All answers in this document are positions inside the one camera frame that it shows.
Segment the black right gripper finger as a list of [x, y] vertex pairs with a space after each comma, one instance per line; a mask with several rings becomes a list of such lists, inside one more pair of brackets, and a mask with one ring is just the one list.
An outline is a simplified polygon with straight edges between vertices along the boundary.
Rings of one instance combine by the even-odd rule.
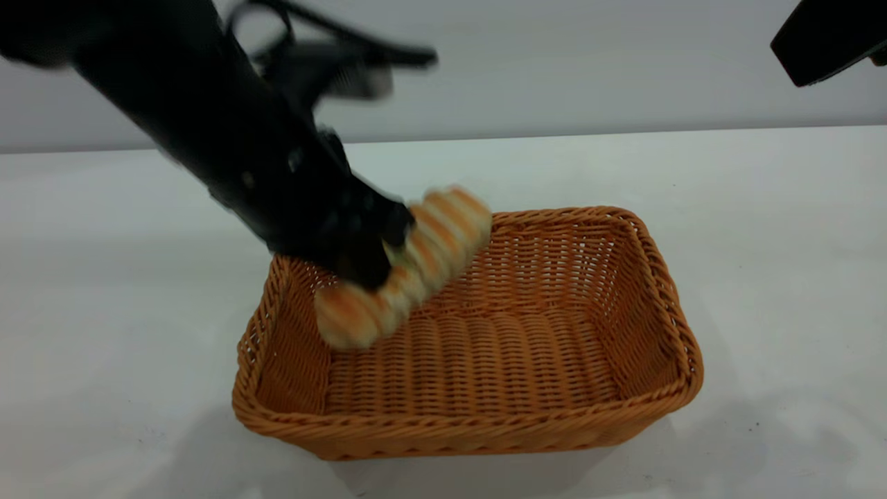
[[802, 1], [770, 48], [796, 87], [809, 87], [859, 61], [886, 65], [884, 1]]

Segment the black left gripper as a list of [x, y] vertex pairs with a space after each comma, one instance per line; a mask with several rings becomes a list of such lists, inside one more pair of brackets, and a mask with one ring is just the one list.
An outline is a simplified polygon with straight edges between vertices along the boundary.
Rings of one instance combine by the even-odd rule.
[[227, 127], [207, 152], [213, 198], [271, 252], [375, 291], [403, 247], [411, 209], [352, 173], [342, 142], [313, 127]]

